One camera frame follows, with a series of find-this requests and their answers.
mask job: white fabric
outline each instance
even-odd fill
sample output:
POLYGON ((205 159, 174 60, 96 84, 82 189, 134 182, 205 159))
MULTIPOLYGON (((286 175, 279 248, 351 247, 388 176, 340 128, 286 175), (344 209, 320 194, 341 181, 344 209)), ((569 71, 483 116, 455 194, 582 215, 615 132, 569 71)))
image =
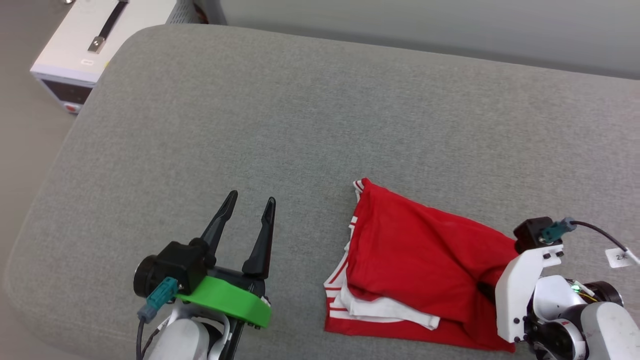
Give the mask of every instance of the white fabric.
MULTIPOLYGON (((361 181, 354 181, 353 186, 356 189, 356 197, 359 201, 364 186, 361 181)), ((357 220, 357 217, 351 219, 349 225, 351 236, 353 236, 357 220)), ((440 317, 421 313, 394 299, 380 297, 373 301, 365 301, 353 296, 349 291, 346 273, 350 243, 350 241, 347 242, 344 247, 345 253, 338 267, 324 282, 327 298, 333 299, 333 302, 329 305, 329 317, 367 322, 399 322, 407 320, 418 323, 429 330, 434 330, 438 327, 440 317)))

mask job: yellow wire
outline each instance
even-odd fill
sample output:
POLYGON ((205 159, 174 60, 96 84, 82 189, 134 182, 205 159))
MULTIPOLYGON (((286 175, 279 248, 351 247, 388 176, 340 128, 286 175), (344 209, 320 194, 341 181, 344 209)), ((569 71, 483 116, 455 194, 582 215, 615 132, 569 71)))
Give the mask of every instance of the yellow wire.
POLYGON ((578 294, 582 295, 583 297, 589 298, 589 299, 593 300, 594 302, 598 302, 596 300, 596 298, 590 296, 589 294, 585 294, 585 293, 578 293, 578 294))

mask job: gray wall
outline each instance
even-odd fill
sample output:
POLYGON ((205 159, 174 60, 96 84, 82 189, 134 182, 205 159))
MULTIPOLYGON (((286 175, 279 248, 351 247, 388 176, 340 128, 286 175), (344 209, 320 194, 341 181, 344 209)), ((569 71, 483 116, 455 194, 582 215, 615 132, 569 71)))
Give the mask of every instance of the gray wall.
POLYGON ((228 25, 640 79, 640 0, 204 0, 228 25))

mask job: teal connector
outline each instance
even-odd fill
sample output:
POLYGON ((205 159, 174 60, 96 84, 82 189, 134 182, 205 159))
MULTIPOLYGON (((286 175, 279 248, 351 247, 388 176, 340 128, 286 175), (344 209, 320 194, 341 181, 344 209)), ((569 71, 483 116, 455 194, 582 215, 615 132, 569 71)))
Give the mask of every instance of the teal connector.
POLYGON ((575 230, 576 225, 571 224, 573 218, 566 217, 560 221, 554 222, 550 227, 542 230, 542 238, 545 243, 551 244, 560 240, 562 235, 575 230))
POLYGON ((147 297, 147 305, 160 310, 162 305, 173 299, 178 294, 178 280, 173 277, 165 277, 158 287, 147 297))

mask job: white box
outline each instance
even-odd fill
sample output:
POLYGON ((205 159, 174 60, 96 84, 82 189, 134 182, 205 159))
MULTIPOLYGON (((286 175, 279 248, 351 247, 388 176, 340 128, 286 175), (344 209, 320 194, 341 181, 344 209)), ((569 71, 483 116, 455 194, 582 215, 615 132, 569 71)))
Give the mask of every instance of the white box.
POLYGON ((77 0, 31 67, 32 75, 63 108, 77 113, 120 46, 138 30, 198 23, 192 0, 129 0, 99 52, 89 51, 123 0, 77 0))

